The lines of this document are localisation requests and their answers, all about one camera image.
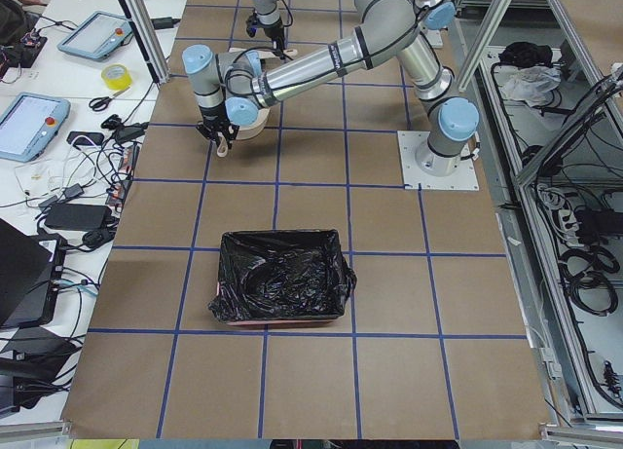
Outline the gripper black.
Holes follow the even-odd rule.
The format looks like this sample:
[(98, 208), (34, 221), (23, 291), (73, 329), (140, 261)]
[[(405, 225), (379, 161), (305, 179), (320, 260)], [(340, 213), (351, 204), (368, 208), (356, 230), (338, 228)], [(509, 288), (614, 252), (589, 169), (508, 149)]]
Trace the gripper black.
[(201, 108), (202, 121), (197, 122), (197, 131), (207, 140), (218, 143), (218, 131), (223, 133), (227, 147), (231, 148), (238, 137), (239, 126), (229, 124), (224, 108)]
[(266, 26), (265, 33), (272, 41), (284, 40), (284, 27), (281, 22), (276, 22)]

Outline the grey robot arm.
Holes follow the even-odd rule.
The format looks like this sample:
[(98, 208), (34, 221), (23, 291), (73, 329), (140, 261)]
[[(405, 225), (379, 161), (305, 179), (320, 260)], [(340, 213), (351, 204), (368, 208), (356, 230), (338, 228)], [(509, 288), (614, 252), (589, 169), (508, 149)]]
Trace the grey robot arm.
[(186, 76), (201, 112), (196, 128), (204, 138), (230, 147), (238, 131), (256, 122), (259, 112), (322, 84), (395, 58), (410, 77), (431, 125), (424, 149), (458, 157), (476, 132), (476, 106), (458, 95), (453, 71), (444, 66), (422, 33), (438, 30), (455, 16), (450, 0), (353, 0), (360, 23), (345, 38), (298, 58), (284, 50), (284, 24), (278, 4), (251, 0), (248, 28), (262, 28), (272, 39), (269, 53), (282, 59), (265, 70), (260, 48), (214, 53), (197, 44), (182, 54)]
[(253, 38), (259, 29), (273, 42), (275, 48), (285, 48), (285, 28), (293, 22), (285, 24), (281, 18), (278, 3), (285, 4), (285, 0), (251, 0), (253, 12), (246, 20), (246, 33)]

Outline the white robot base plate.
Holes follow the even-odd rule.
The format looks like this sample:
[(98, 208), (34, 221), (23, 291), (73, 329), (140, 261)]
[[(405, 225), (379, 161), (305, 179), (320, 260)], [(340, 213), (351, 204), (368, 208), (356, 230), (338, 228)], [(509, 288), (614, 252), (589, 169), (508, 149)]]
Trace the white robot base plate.
[(465, 143), (454, 157), (440, 157), (428, 147), (428, 131), (399, 131), (398, 150), (406, 190), (467, 191), (480, 189), (471, 149)]

